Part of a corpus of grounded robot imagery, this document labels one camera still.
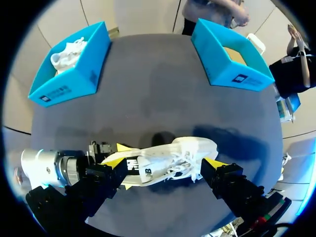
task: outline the person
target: person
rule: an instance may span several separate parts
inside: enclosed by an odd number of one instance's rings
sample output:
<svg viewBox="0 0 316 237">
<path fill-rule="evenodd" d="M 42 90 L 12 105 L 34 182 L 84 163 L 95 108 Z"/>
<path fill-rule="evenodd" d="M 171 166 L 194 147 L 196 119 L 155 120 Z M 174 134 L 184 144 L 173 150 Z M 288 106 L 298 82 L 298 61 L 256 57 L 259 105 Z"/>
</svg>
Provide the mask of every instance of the person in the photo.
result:
<svg viewBox="0 0 316 237">
<path fill-rule="evenodd" d="M 249 15 L 236 2 L 239 0 L 187 0 L 182 11 L 183 35 L 191 36 L 199 18 L 230 27 L 232 17 L 238 26 L 246 26 Z"/>
<path fill-rule="evenodd" d="M 276 100 L 316 87 L 316 58 L 312 48 L 304 43 L 301 34 L 288 25 L 291 40 L 287 56 L 269 66 L 275 79 Z"/>
</svg>

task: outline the white sneaker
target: white sneaker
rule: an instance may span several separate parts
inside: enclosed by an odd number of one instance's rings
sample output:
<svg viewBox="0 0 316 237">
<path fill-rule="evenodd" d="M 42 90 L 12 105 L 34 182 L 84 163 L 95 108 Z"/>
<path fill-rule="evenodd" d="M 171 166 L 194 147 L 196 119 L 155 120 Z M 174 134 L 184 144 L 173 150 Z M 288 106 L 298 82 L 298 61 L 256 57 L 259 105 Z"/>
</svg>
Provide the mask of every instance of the white sneaker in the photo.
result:
<svg viewBox="0 0 316 237">
<path fill-rule="evenodd" d="M 128 175 L 122 182 L 125 186 L 149 186 L 165 179 L 200 180 L 201 163 L 204 157 L 215 159 L 217 145 L 212 140 L 200 137 L 180 137 L 171 144 L 116 152 L 102 162 L 127 158 Z"/>
<path fill-rule="evenodd" d="M 57 70 L 57 73 L 61 74 L 69 68 L 74 67 L 86 45 L 87 42 L 81 37 L 73 43 L 66 43 L 64 51 L 52 54 L 50 61 Z"/>
</svg>

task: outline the black shirt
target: black shirt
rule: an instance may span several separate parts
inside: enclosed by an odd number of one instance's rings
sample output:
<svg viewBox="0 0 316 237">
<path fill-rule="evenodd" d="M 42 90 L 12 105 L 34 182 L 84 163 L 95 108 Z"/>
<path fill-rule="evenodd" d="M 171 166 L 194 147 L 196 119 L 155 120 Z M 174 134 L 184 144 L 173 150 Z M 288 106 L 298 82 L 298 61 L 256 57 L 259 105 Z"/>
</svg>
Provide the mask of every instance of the black shirt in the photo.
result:
<svg viewBox="0 0 316 237">
<path fill-rule="evenodd" d="M 299 48 L 295 47 L 288 56 L 296 57 Z M 316 54 L 305 48 L 307 64 L 310 71 L 311 87 L 316 87 Z M 309 88 L 304 86 L 301 57 L 296 57 L 291 62 L 282 63 L 281 60 L 269 66 L 269 69 L 276 81 L 276 87 L 280 96 L 284 99 L 294 93 L 301 93 Z"/>
</svg>

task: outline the blue box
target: blue box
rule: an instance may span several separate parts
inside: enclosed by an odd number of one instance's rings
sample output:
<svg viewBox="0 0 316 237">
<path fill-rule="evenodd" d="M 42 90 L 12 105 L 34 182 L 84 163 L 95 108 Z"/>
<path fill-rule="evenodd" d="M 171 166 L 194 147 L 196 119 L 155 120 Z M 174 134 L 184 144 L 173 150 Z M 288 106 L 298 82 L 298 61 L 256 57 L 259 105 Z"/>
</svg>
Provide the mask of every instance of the blue box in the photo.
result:
<svg viewBox="0 0 316 237">
<path fill-rule="evenodd" d="M 199 19 L 191 40 L 211 85 L 261 91 L 275 81 L 255 46 L 231 29 Z M 240 53 L 246 65 L 233 61 L 224 47 Z"/>
<path fill-rule="evenodd" d="M 50 57 L 81 37 L 87 41 L 79 60 L 73 68 L 56 74 Z M 48 107 L 97 91 L 100 72 L 111 40 L 105 22 L 88 26 L 54 46 L 42 62 L 33 81 L 29 99 Z"/>
</svg>

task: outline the gray table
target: gray table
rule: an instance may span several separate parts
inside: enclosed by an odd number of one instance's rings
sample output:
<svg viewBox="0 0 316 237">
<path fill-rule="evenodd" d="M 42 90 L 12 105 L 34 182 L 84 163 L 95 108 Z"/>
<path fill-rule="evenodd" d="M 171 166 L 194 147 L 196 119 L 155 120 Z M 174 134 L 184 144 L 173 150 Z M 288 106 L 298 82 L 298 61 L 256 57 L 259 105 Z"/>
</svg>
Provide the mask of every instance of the gray table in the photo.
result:
<svg viewBox="0 0 316 237">
<path fill-rule="evenodd" d="M 114 40 L 95 95 L 37 106 L 35 149 L 82 149 L 91 140 L 145 148 L 174 137 L 218 144 L 220 161 L 236 162 L 268 191 L 281 170 L 282 136 L 274 97 L 210 86 L 187 36 L 139 35 Z M 120 190 L 89 223 L 125 237 L 198 237 L 233 219 L 200 180 Z"/>
</svg>

